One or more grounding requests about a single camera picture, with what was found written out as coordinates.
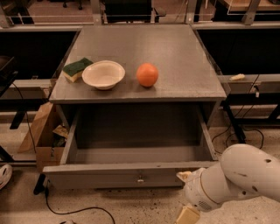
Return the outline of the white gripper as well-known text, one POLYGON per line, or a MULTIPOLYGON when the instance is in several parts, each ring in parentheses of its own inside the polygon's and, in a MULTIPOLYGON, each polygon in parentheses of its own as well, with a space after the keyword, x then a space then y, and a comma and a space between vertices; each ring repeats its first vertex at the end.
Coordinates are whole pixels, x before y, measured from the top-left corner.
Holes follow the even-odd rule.
POLYGON ((199 211, 210 212, 221 207, 220 167, 199 168, 193 172, 180 171, 176 176, 185 182, 186 199, 194 208, 184 206, 174 224, 196 224, 200 219, 199 211))

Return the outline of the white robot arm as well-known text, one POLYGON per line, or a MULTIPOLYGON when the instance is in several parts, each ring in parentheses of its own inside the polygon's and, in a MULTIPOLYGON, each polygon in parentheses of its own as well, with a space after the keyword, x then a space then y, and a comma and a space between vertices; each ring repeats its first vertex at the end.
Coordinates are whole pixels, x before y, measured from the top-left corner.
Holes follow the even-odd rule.
POLYGON ((196 171, 181 171, 188 206, 174 224, 195 224, 202 212, 232 200, 264 196, 280 201, 280 161, 255 146, 238 143, 226 148, 218 163, 196 171))

